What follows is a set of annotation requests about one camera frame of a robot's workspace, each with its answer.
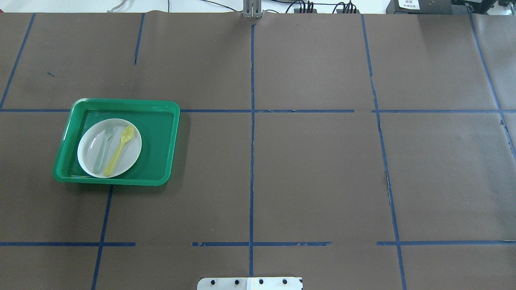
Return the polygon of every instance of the yellow spoon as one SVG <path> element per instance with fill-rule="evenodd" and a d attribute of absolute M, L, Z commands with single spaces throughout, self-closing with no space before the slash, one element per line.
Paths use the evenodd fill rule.
<path fill-rule="evenodd" d="M 120 145 L 118 145 L 117 150 L 109 160 L 108 164 L 106 165 L 106 169 L 104 169 L 104 176 L 110 176 L 111 173 L 113 173 L 113 170 L 115 169 L 115 165 L 117 164 L 118 157 L 120 156 L 120 152 L 122 152 L 122 148 L 124 145 L 129 142 L 134 136 L 134 127 L 129 125 L 127 126 L 124 131 L 122 132 L 122 136 L 120 136 Z"/>

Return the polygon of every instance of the fork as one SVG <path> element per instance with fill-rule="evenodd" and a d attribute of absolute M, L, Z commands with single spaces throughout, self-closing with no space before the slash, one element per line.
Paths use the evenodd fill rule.
<path fill-rule="evenodd" d="M 113 122 L 107 122 L 106 129 L 104 129 L 104 138 L 102 139 L 102 147 L 95 160 L 95 166 L 93 166 L 93 173 L 100 172 L 100 170 L 102 168 L 102 163 L 104 162 L 104 157 L 106 155 L 107 141 L 113 136 L 113 133 L 114 133 Z"/>

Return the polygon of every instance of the white plate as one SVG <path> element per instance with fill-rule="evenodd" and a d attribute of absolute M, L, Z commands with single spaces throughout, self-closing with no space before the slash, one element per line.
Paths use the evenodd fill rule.
<path fill-rule="evenodd" d="M 104 156 L 101 171 L 99 173 L 93 173 L 93 166 L 97 155 L 100 153 L 102 141 L 104 140 L 104 130 L 106 129 L 106 124 L 108 122 L 113 123 L 114 133 L 107 142 L 106 155 Z M 113 173 L 110 176 L 104 176 L 104 168 L 106 168 L 107 163 L 120 144 L 120 136 L 122 135 L 122 132 L 129 125 L 134 127 L 134 136 L 124 145 Z M 98 178 L 111 178 L 121 175 L 129 170 L 129 168 L 131 168 L 138 159 L 138 156 L 140 156 L 140 152 L 141 135 L 138 128 L 129 121 L 123 119 L 107 119 L 93 125 L 86 131 L 86 133 L 84 133 L 83 137 L 80 139 L 79 147 L 77 148 L 77 159 L 79 160 L 80 166 L 87 174 Z"/>

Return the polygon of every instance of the spoon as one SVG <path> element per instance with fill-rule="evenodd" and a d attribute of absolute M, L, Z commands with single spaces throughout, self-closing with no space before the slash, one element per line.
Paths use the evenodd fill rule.
<path fill-rule="evenodd" d="M 95 166 L 93 166 L 93 173 L 99 173 L 106 156 L 106 145 L 107 141 L 113 136 L 113 122 L 107 122 L 106 129 L 104 130 L 104 138 L 102 139 L 102 147 L 95 160 Z"/>
<path fill-rule="evenodd" d="M 120 144 L 118 145 L 117 150 L 109 160 L 109 163 L 106 165 L 106 169 L 104 169 L 104 176 L 110 176 L 115 169 L 115 166 L 118 161 L 118 157 L 120 157 L 120 152 L 122 152 L 122 148 L 124 145 L 129 142 L 134 136 L 134 127 L 129 125 L 122 132 L 122 136 L 120 136 Z"/>

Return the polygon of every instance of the green tray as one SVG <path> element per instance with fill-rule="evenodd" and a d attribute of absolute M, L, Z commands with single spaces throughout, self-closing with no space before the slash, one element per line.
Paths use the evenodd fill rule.
<path fill-rule="evenodd" d="M 57 181 L 158 186 L 170 178 L 179 106 L 169 101 L 80 99 L 73 104 L 54 163 Z M 83 134 L 96 123 L 110 118 L 133 123 L 141 134 L 141 153 L 128 171 L 113 178 L 88 175 L 77 160 Z"/>

